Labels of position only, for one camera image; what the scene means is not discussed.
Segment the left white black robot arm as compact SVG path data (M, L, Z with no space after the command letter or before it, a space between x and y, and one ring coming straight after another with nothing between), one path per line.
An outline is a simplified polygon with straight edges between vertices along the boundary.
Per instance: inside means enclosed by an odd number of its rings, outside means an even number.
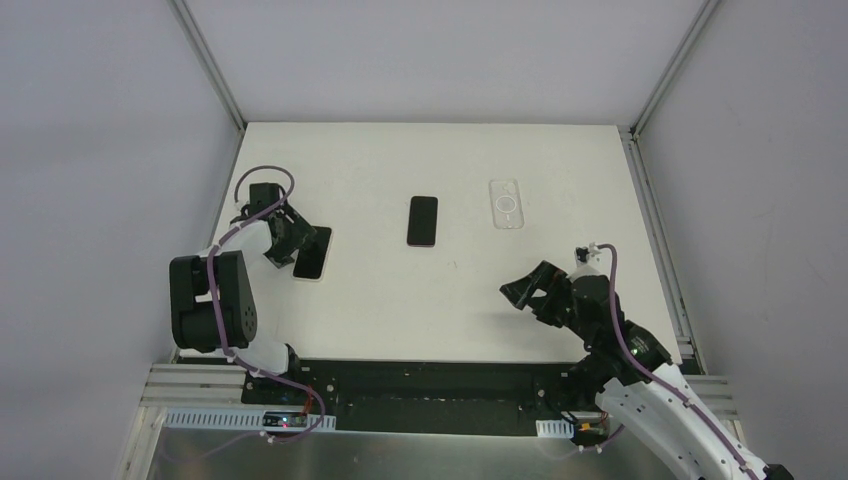
M305 378L290 368L293 348L261 331L248 268L293 264L299 251L314 243L317 230L274 183L249 186L248 202L231 227L209 249L170 262L172 338L180 349L220 353L245 363L256 376L269 373L269 394L293 404L304 394Z

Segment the black smartphone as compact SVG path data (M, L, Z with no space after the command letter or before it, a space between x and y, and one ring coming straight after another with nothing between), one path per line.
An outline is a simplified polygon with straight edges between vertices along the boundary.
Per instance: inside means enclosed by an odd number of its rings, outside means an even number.
M413 196L410 199L406 243L410 247L434 247L436 244L438 199Z

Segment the clear phone case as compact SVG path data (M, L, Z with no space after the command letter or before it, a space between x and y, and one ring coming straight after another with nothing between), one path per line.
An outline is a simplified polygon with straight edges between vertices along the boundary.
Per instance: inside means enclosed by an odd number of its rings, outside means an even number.
M491 180L489 196L496 229L518 230L524 227L520 189L516 180Z

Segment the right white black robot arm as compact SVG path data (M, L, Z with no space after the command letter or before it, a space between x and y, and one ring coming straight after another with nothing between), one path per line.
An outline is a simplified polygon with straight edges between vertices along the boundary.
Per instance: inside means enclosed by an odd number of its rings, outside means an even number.
M722 425L656 337L626 318L615 286L614 272L582 263L567 273L543 261L499 291L514 308L582 340L587 354L565 381L570 403L610 414L676 478L791 478Z

